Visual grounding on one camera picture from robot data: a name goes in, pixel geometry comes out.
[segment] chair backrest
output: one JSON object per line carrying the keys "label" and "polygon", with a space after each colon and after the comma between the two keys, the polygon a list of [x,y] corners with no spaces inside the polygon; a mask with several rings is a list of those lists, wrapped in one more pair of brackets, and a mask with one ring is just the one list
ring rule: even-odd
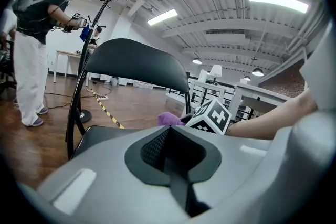
{"label": "chair backrest", "polygon": [[84,70],[189,91],[186,71],[174,56],[131,39],[104,42],[87,60]]}

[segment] purple cloth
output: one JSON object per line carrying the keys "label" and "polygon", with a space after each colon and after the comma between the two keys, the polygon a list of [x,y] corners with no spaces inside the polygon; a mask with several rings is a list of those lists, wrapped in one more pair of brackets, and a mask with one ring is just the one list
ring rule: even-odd
{"label": "purple cloth", "polygon": [[163,112],[157,117],[158,126],[162,125],[185,125],[177,116],[169,112]]}

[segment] person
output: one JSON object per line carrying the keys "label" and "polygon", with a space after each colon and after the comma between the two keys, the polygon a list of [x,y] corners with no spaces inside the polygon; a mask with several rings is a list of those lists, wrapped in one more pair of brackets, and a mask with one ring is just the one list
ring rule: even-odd
{"label": "person", "polygon": [[16,97],[25,126],[40,126],[38,114],[46,114],[43,105],[47,80],[46,35],[56,25],[86,26],[83,18],[72,19],[64,13],[69,0],[33,0],[25,11],[17,13],[14,43],[14,70],[17,81]]}
{"label": "person", "polygon": [[16,15],[14,12],[7,8],[3,11],[2,17],[1,17],[1,23],[0,23],[0,42],[3,46],[3,49],[7,51],[7,40],[8,36],[12,41],[15,39],[15,32],[16,32]]}
{"label": "person", "polygon": [[316,110],[317,105],[308,88],[302,94],[258,118],[230,125],[226,135],[273,140],[280,128],[293,126],[301,118]]}
{"label": "person", "polygon": [[92,38],[88,46],[88,52],[91,54],[100,45],[100,38],[98,37],[101,33],[101,27],[97,27],[93,32]]}

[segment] black and yellow tape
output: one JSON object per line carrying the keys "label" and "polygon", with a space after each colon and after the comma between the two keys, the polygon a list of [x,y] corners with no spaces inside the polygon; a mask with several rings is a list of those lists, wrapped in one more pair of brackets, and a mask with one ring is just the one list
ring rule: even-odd
{"label": "black and yellow tape", "polygon": [[93,95],[94,95],[94,97],[96,97],[96,100],[97,100],[97,102],[98,102],[98,104],[101,106],[101,108],[104,110],[104,112],[106,113],[106,115],[107,116],[109,116],[110,118],[111,118],[111,120],[120,128],[120,129],[125,129],[125,127],[124,126],[122,126],[121,124],[120,124],[120,122],[119,121],[117,121],[117,119],[115,118],[115,117],[113,117],[112,116],[112,114],[110,113],[110,112],[108,112],[107,110],[106,110],[106,108],[105,108],[105,106],[102,104],[102,102],[101,101],[99,101],[98,100],[98,94],[95,92],[95,91],[93,91],[92,89],[87,89],[89,92],[92,92],[93,93]]}

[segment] black folding chair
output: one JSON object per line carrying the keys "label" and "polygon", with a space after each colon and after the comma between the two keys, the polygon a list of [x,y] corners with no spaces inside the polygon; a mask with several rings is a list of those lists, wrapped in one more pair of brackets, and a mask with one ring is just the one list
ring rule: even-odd
{"label": "black folding chair", "polygon": [[[88,72],[139,80],[183,92],[186,113],[190,113],[188,77],[182,64],[174,56],[131,39],[106,41],[87,60],[75,88],[66,132],[69,159],[102,141],[138,131],[103,126],[91,126],[85,130],[77,104]],[[75,122],[82,135],[76,149],[73,146]]]}

